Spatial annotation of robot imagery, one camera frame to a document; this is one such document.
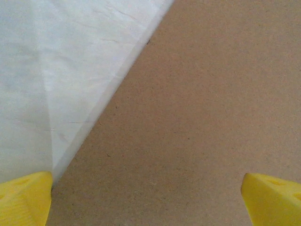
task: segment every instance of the brown fiberboard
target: brown fiberboard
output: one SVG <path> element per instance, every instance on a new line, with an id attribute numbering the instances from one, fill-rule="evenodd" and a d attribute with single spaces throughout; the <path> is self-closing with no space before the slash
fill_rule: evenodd
<path id="1" fill-rule="evenodd" d="M 250 226 L 301 182 L 301 2 L 176 0 L 53 190 L 48 226 Z"/>

